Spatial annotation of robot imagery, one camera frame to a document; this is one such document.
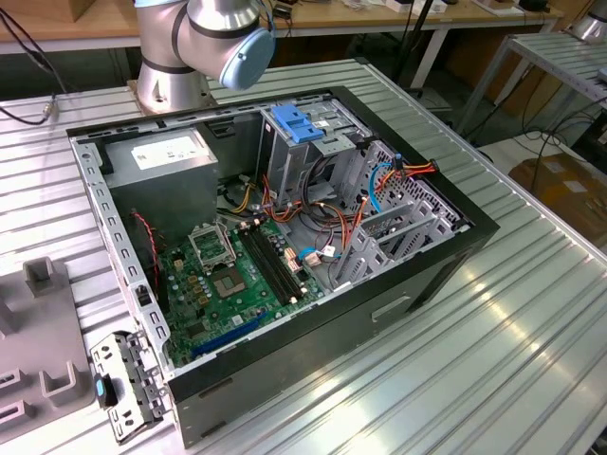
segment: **gray plastic holder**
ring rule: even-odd
[[[90,404],[92,383],[65,265],[0,277],[0,444]]]

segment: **workbench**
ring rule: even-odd
[[[503,90],[504,98],[514,89],[527,68],[534,64],[554,76],[569,88],[567,96],[556,109],[556,126],[570,110],[576,93],[607,108],[607,82],[598,77],[598,71],[607,67],[607,44],[589,45],[565,33],[531,33],[504,38],[483,77],[470,95],[457,125],[458,133],[468,126],[487,88],[510,53],[520,55],[522,61]]]
[[[408,14],[398,14],[382,6],[356,11],[347,8],[341,0],[328,4],[302,3],[293,7],[293,27],[283,19],[276,19],[277,36],[352,35],[360,33],[402,32]],[[447,33],[454,28],[542,26],[541,32],[552,30],[562,13],[526,12],[521,16],[495,16],[473,4],[460,0],[448,6],[442,14],[431,14],[423,30],[432,30],[432,38],[412,82],[420,88],[428,77],[438,51]],[[90,9],[73,24],[50,21],[40,17],[14,14],[14,18],[47,52],[83,49],[105,49],[139,46],[137,14],[131,1],[96,0]],[[417,22],[413,14],[409,30]],[[0,54],[20,53],[23,49],[0,28]]]
[[[247,92],[212,82],[212,94],[221,104],[335,84],[501,228],[432,301],[188,453],[584,453],[607,424],[607,258],[370,65],[277,68]],[[59,100],[48,125],[0,118],[0,273],[65,261],[90,348],[133,323],[64,130],[141,113],[127,88]],[[4,105],[34,116],[45,103]],[[2,448],[185,453],[170,418],[115,446],[96,403]]]

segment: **ram slot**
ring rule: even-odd
[[[250,258],[253,260],[253,262],[261,272],[262,276],[266,280],[267,284],[269,285],[270,289],[272,290],[278,301],[282,305],[287,304],[290,301],[291,296],[289,296],[288,291],[282,287],[277,275],[272,273],[269,263],[266,261],[266,258],[264,258],[264,254],[257,247],[255,241],[250,236],[250,232],[240,232],[238,234],[238,237],[240,238],[240,241],[247,250],[247,253],[250,255]]]
[[[288,289],[292,297],[301,297],[303,294],[302,289],[300,289],[298,282],[293,278],[290,270],[288,270],[283,261],[281,261],[281,257],[276,253],[267,237],[259,229],[255,230],[252,235],[256,245],[258,245],[265,252],[265,255],[270,258],[272,267],[275,267],[274,273],[279,274],[283,287]]]

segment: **slotted aluminum surface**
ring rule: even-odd
[[[312,374],[188,453],[583,453],[607,423],[604,256],[371,66],[268,71],[221,103],[344,84],[501,226],[420,311]],[[34,115],[43,100],[8,103]],[[0,273],[67,262],[84,340],[132,329],[64,128],[138,115],[126,89],[63,98],[61,124],[0,120]],[[116,447],[92,405],[3,453],[183,453],[171,421]]]
[[[508,45],[589,100],[607,99],[607,82],[598,78],[607,67],[607,43],[588,45],[568,33],[532,33],[514,36]]]

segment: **green circuit board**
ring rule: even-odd
[[[272,242],[284,241],[273,221],[265,222],[260,230]],[[289,272],[308,292],[296,303],[281,304],[239,240],[238,231],[227,234],[236,256],[231,267],[204,271],[189,240],[158,257],[167,277],[168,311],[163,313],[171,330],[168,354],[176,367],[190,363],[195,357],[192,350],[209,341],[248,323],[267,325],[323,296],[310,274],[301,281]],[[194,242],[203,259],[224,249],[212,235]]]

